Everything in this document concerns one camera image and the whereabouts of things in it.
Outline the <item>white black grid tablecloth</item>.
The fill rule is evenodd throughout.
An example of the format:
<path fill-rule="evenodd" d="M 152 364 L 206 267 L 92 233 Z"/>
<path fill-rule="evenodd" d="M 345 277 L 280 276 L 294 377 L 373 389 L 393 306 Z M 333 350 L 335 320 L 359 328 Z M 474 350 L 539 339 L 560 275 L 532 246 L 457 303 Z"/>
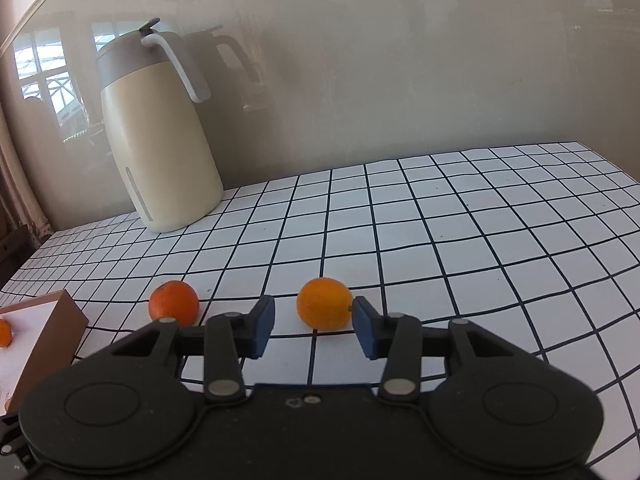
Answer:
<path fill-rule="evenodd" d="M 81 356 L 143 325 L 146 300 L 188 283 L 200 318 L 276 298 L 255 382 L 375 382 L 349 327 L 297 316 L 327 276 L 429 326 L 467 316 L 567 370 L 606 403 L 639 402 L 639 187 L 577 143 L 389 159 L 232 188 L 203 219 L 155 234 L 135 215 L 54 234 L 1 289 L 65 289 L 87 315 Z"/>

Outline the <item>cream thermos jug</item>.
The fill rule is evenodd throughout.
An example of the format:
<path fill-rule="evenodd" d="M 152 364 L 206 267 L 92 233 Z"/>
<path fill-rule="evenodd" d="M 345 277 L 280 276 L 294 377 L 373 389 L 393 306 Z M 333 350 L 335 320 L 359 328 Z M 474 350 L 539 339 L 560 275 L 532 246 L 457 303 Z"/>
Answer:
<path fill-rule="evenodd" d="M 195 107 L 212 92 L 181 37 L 151 20 L 99 50 L 103 122 L 143 224 L 157 233 L 200 220 L 224 194 Z"/>

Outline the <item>dark red-orange tangerine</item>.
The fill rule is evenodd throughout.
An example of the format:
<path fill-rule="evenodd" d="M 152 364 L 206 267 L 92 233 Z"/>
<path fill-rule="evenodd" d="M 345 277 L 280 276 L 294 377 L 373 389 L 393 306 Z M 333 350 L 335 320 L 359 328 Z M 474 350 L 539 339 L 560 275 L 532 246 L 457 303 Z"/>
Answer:
<path fill-rule="evenodd" d="M 200 303 L 194 289 L 182 281 L 169 281 L 152 291 L 148 303 L 152 321 L 174 318 L 180 326 L 191 326 L 198 319 Z"/>

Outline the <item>brown shallow cardboard box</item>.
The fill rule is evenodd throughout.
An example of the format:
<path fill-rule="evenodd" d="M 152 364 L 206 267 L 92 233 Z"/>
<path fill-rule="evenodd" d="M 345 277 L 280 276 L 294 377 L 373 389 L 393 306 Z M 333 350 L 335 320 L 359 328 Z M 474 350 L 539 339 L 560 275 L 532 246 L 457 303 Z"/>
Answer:
<path fill-rule="evenodd" d="M 73 361 L 88 318 L 66 290 L 10 304 L 1 318 L 13 341 L 1 348 L 1 414 L 14 413 L 30 389 Z"/>

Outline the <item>beige patterned curtain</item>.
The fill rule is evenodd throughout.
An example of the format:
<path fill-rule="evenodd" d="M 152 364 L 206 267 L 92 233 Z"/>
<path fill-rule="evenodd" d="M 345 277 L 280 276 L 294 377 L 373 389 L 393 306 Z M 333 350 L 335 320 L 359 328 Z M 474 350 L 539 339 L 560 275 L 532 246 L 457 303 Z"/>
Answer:
<path fill-rule="evenodd" d="M 9 225 L 24 226 L 32 247 L 38 248 L 52 234 L 52 226 L 26 177 L 17 155 L 6 116 L 0 112 L 1 206 Z"/>

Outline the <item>large orange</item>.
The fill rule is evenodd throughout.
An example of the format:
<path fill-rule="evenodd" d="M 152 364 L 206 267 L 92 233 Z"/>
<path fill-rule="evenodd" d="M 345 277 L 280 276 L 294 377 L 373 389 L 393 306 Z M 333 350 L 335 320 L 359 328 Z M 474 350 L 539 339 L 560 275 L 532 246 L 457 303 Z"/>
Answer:
<path fill-rule="evenodd" d="M 0 318 L 0 348 L 8 348 L 13 341 L 11 324 L 4 318 Z"/>

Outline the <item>yellow-orange tangerine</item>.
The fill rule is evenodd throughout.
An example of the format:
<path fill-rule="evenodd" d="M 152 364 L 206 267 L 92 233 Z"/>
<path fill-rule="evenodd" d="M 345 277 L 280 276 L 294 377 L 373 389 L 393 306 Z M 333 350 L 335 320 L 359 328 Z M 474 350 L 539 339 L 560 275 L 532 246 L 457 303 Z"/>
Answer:
<path fill-rule="evenodd" d="M 350 319 L 352 292 L 334 278 L 314 278 L 296 297 L 300 319 L 314 330 L 339 330 Z"/>

